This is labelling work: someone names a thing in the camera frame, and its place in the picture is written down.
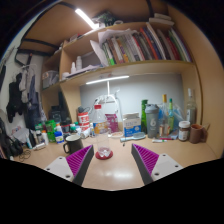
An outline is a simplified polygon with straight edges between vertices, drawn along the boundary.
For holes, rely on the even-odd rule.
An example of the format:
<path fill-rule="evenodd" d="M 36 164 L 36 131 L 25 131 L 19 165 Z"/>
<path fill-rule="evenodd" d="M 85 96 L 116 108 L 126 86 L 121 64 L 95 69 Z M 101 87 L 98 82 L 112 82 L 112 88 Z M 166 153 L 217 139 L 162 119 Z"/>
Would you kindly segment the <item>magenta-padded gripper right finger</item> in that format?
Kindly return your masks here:
<path fill-rule="evenodd" d="M 132 145 L 131 153 L 145 185 L 182 169 L 182 166 L 166 153 L 156 154 L 137 144 Z"/>

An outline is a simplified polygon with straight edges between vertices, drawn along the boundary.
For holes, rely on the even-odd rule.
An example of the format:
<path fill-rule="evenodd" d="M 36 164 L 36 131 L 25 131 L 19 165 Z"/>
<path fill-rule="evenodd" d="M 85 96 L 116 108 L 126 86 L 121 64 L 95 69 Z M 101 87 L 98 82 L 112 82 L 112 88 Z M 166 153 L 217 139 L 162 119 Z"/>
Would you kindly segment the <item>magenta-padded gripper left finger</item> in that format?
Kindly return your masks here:
<path fill-rule="evenodd" d="M 94 148 L 89 145 L 67 157 L 59 156 L 45 171 L 81 186 L 93 156 Z"/>

